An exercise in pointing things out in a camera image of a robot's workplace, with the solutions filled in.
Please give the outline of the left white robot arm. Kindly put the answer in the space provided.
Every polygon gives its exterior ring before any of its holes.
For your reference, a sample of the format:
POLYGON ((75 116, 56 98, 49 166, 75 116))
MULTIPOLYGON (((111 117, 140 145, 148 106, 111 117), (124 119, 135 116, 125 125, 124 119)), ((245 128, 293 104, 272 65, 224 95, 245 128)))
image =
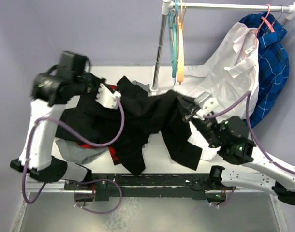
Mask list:
POLYGON ((67 102, 75 95, 96 93, 101 79, 88 75, 87 56, 63 51, 59 63, 38 74, 31 88, 31 116, 24 149, 10 163, 16 171, 29 173, 39 182, 73 180, 81 189, 92 185, 90 169, 52 155, 58 121, 67 102))

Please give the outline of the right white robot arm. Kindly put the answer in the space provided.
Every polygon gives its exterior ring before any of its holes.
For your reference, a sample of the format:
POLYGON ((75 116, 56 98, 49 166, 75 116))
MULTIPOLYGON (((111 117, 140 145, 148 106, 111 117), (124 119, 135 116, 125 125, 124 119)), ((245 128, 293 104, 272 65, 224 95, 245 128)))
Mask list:
POLYGON ((217 148, 217 154, 232 165, 253 169, 252 173, 227 170, 223 166, 211 167, 208 185, 213 189, 245 187, 277 196, 278 200, 295 206, 295 167, 269 154, 263 154, 259 145, 248 138, 249 128, 238 116, 222 122, 216 119, 197 119, 200 107, 185 97, 181 101, 183 120, 192 122, 208 142, 217 148))

